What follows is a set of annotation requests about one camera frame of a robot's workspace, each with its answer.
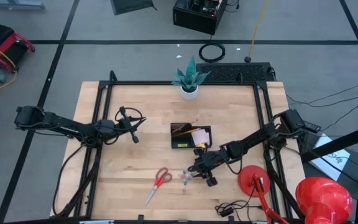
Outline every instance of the white pot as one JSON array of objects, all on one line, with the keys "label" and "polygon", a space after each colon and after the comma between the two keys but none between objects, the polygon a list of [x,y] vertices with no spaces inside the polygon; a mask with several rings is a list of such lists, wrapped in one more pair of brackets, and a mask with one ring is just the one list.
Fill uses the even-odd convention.
[{"label": "white pot", "polygon": [[198,94],[198,85],[195,91],[192,91],[191,93],[186,92],[185,90],[183,90],[183,87],[180,87],[181,90],[181,96],[183,97],[183,99],[185,100],[194,100]]}]

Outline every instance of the red lamp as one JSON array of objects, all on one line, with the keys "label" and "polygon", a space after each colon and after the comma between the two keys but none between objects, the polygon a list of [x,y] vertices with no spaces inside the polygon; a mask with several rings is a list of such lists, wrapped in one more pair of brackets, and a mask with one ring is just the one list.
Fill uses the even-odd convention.
[{"label": "red lamp", "polygon": [[353,210],[350,193],[331,179],[306,178],[296,187],[295,195],[306,215],[305,224],[344,223]]}]

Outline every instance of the wooden tabletop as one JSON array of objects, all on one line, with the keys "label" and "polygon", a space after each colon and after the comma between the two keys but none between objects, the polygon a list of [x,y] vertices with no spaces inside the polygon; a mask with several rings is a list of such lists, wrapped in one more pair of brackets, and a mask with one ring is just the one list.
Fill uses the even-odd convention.
[{"label": "wooden tabletop", "polygon": [[[82,84],[75,121],[91,122],[97,88],[98,82]],[[268,93],[273,114],[288,109],[283,83],[268,83]],[[260,97],[264,121],[267,122],[262,92]],[[237,176],[225,165],[213,170],[218,181],[214,187],[208,187],[203,179],[193,179],[184,185],[179,175],[193,165],[196,156],[192,149],[171,149],[170,123],[198,119],[195,125],[210,125],[213,137],[211,150],[217,150],[219,145],[229,141],[243,139],[259,129],[251,86],[200,86],[197,99],[186,101],[176,86],[118,85],[112,89],[108,119],[114,119],[120,106],[137,108],[147,120],[136,132],[140,143],[134,144],[131,135],[126,134],[115,144],[103,146],[92,218],[135,220],[139,214],[143,214],[146,220],[227,220],[227,217],[217,215],[214,207],[223,202],[249,198],[239,188]],[[79,145],[77,140],[69,140],[65,159]],[[288,140],[288,147],[298,150],[294,140]],[[265,168],[262,151],[261,144],[250,149],[243,157],[244,166]],[[300,156],[285,149],[281,155],[288,189],[295,195],[297,184],[305,178]],[[63,171],[56,202],[58,211],[78,188],[84,156],[83,149]],[[155,174],[161,167],[169,168],[173,180],[163,184],[149,205],[144,207]],[[239,170],[239,162],[232,167]],[[280,211],[284,216],[282,195],[278,188],[277,192]],[[265,196],[271,206],[270,193]],[[258,198],[252,198],[250,205],[260,205]],[[82,206],[81,214],[85,214],[85,207]],[[252,221],[266,220],[263,211],[257,208],[250,208],[249,214]],[[241,220],[248,220],[246,208],[239,210],[239,216]]]}]

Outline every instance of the black coiled cable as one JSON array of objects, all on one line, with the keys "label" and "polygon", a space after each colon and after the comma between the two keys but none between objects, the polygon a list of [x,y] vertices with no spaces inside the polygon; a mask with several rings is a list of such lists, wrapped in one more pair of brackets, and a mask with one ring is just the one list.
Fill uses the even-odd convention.
[{"label": "black coiled cable", "polygon": [[[203,50],[205,47],[207,46],[215,46],[215,47],[219,47],[221,50],[222,50],[222,54],[221,56],[217,57],[217,58],[214,58],[214,59],[207,59],[207,58],[204,58],[203,57]],[[208,62],[208,63],[215,63],[215,62],[218,62],[220,60],[222,60],[224,58],[224,56],[226,55],[226,49],[224,48],[223,44],[219,44],[219,43],[208,43],[208,44],[204,44],[200,50],[198,51],[198,55],[200,56],[200,58],[205,61],[205,62]]]}]

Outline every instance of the red lamp base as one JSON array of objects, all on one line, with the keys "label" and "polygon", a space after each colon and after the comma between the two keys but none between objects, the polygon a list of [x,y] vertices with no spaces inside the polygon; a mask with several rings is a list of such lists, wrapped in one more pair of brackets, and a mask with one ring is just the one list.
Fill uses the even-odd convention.
[{"label": "red lamp base", "polygon": [[269,191],[270,179],[266,171],[259,166],[246,166],[241,170],[239,175],[239,186],[241,190],[247,195],[258,197],[257,191],[254,190],[254,183],[252,182],[253,175],[262,179],[263,194],[265,195]]}]

